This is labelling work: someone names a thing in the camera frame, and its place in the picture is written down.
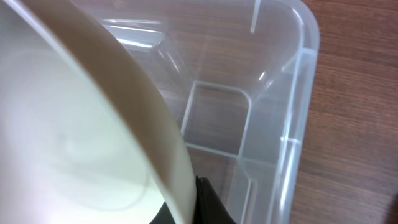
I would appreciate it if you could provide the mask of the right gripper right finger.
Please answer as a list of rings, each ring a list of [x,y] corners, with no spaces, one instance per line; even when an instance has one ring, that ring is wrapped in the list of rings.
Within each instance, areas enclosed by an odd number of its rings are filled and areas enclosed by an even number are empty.
[[[194,224],[236,224],[206,177],[196,176]]]

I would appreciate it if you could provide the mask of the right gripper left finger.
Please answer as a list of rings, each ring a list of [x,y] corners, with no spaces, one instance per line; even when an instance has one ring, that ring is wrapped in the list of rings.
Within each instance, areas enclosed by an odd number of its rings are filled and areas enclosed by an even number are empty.
[[[165,202],[150,224],[175,224],[174,218],[172,217],[172,214]]]

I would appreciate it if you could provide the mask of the cream bowl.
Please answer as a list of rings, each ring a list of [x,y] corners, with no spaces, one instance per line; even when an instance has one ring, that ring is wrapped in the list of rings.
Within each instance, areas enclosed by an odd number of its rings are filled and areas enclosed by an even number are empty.
[[[1,222],[191,223],[185,143],[133,59],[163,32],[71,1],[1,2]]]

